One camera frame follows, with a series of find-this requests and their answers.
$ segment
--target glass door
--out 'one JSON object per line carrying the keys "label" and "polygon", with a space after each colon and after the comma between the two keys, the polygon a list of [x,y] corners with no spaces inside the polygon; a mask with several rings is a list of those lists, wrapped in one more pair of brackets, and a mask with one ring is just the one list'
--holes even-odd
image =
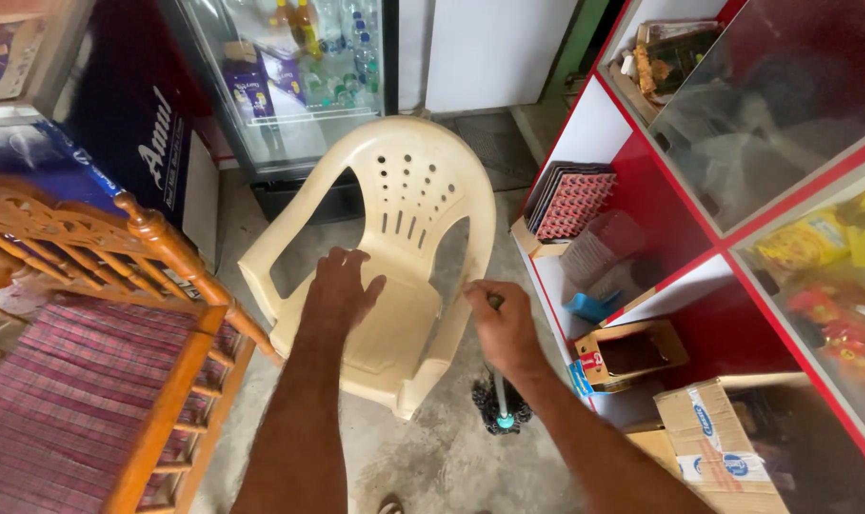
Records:
{"label": "glass door", "polygon": [[380,0],[179,1],[259,175],[311,168],[385,115]]}

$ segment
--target glass door refrigerator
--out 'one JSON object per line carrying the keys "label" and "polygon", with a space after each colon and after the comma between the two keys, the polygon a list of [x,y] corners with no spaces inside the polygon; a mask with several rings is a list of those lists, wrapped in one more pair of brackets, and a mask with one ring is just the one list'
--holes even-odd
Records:
{"label": "glass door refrigerator", "polygon": [[397,0],[158,0],[242,170],[308,176],[358,125],[397,113]]}

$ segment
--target wooden bed frame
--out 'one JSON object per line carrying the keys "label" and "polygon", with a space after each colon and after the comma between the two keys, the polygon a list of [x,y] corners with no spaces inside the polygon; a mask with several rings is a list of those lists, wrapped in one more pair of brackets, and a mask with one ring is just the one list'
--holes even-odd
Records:
{"label": "wooden bed frame", "polygon": [[[141,208],[128,193],[118,194],[115,204],[127,218],[80,202],[57,202],[26,181],[0,176],[0,288],[12,279],[25,280],[51,291],[178,310],[198,317],[102,509],[112,514],[184,513],[207,470],[254,346],[278,367],[284,360],[162,213]],[[188,295],[188,283],[199,298]],[[214,334],[224,320],[243,335],[235,355],[213,345]],[[218,389],[195,383],[208,358],[229,369]],[[214,399],[205,425],[178,423],[191,391]],[[190,462],[159,466],[163,448],[176,428],[197,434],[189,452]],[[174,480],[170,483],[175,488],[163,505],[138,508],[154,473],[171,474]]]}

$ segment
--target mop head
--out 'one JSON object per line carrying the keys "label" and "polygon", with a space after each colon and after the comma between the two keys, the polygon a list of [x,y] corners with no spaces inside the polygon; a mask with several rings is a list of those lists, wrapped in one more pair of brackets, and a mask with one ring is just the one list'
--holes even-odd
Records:
{"label": "mop head", "polygon": [[500,425],[499,416],[499,400],[495,395],[495,378],[490,372],[489,380],[477,380],[473,382],[473,404],[480,409],[480,415],[484,418],[484,426],[486,431],[492,435],[519,434],[521,425],[531,421],[534,413],[531,408],[515,387],[505,380],[506,383],[506,404],[508,407],[508,415],[514,417],[514,422],[507,427],[503,423]]}

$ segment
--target cream plastic chair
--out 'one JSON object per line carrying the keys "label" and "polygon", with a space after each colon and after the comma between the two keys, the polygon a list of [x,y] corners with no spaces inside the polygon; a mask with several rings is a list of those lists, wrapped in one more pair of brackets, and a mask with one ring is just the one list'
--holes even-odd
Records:
{"label": "cream plastic chair", "polygon": [[[448,370],[471,314],[461,286],[484,277],[493,252],[493,188],[470,147],[438,124],[392,116],[347,134],[239,261],[282,356],[289,356],[314,272],[284,299],[270,280],[270,266],[346,168],[356,173],[366,203],[358,248],[372,260],[363,265],[363,286],[377,275],[387,275],[388,283],[347,338],[341,388],[410,419]],[[460,282],[423,355],[442,306],[428,282],[436,248],[463,217],[470,218],[470,237]]]}

